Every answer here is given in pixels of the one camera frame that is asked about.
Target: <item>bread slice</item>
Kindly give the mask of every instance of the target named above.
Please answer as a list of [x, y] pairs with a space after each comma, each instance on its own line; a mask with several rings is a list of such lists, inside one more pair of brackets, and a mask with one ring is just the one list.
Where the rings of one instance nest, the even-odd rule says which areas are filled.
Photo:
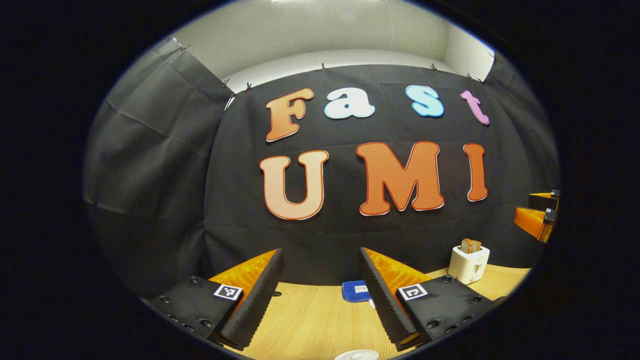
[[480, 241], [475, 241], [471, 239], [463, 239], [462, 245], [460, 246], [460, 250], [466, 254], [471, 254], [472, 252], [480, 251], [482, 248], [480, 247], [482, 243]]

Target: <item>ceiling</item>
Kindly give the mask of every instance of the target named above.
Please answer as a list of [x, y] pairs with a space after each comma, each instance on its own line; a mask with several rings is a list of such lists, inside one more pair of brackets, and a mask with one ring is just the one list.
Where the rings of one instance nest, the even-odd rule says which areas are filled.
[[443, 60], [449, 22], [402, 0], [238, 0], [173, 37], [224, 78], [286, 56], [337, 49]]

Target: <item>pink letter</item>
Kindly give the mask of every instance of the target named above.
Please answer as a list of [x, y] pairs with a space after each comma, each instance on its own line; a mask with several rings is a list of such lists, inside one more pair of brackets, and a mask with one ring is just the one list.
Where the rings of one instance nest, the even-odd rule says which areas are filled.
[[467, 101], [467, 104], [471, 107], [471, 111], [474, 112], [476, 119], [484, 125], [489, 125], [489, 117], [483, 114], [482, 110], [480, 110], [480, 100], [471, 95], [469, 90], [463, 91], [460, 96]]

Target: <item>black box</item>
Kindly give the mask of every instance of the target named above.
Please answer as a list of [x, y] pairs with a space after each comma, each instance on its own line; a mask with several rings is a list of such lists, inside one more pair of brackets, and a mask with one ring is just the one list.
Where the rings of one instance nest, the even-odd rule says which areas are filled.
[[396, 296], [423, 343], [455, 331], [495, 305], [450, 275], [399, 288]]
[[544, 220], [542, 220], [542, 222], [544, 224], [548, 224], [548, 225], [555, 225], [556, 224], [557, 213], [558, 212], [556, 210], [547, 209], [547, 212], [545, 213], [545, 218], [544, 218]]
[[538, 211], [546, 211], [547, 209], [557, 210], [558, 198], [529, 194], [528, 208]]
[[156, 313], [211, 341], [224, 343], [218, 333], [242, 299], [241, 288], [192, 276], [151, 301]]

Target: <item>black curtain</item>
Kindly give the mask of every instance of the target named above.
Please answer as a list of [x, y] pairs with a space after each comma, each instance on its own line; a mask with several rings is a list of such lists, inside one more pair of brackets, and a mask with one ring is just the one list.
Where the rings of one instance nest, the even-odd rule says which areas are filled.
[[[421, 117], [405, 94], [409, 85], [430, 86], [445, 107], [441, 117]], [[365, 90], [376, 111], [365, 119], [330, 119], [324, 114], [332, 90]], [[295, 135], [267, 143], [269, 101], [310, 88], [306, 115], [292, 121]], [[481, 124], [461, 93], [469, 90], [490, 118]], [[438, 144], [442, 208], [401, 212], [392, 203], [383, 216], [365, 217], [366, 171], [358, 145], [385, 142], [406, 164], [415, 142]], [[463, 146], [481, 144], [488, 196], [469, 202], [470, 170]], [[324, 204], [302, 221], [271, 214], [264, 202], [259, 163], [288, 156], [286, 196], [305, 198], [305, 151], [325, 150]], [[504, 61], [494, 63], [486, 80], [400, 65], [356, 65], [315, 70], [270, 81], [236, 95], [223, 114], [209, 158], [204, 199], [205, 238], [216, 273], [274, 248], [284, 249], [284, 282], [336, 285], [361, 277], [356, 266], [361, 246], [382, 252], [420, 271], [448, 266], [451, 249], [463, 238], [491, 250], [489, 263], [512, 267], [535, 264], [545, 244], [513, 223], [516, 206], [533, 192], [559, 186], [559, 165], [547, 117], [533, 93]]]
[[233, 93], [167, 38], [118, 80], [87, 139], [83, 195], [102, 250], [136, 294], [212, 275], [202, 201]]

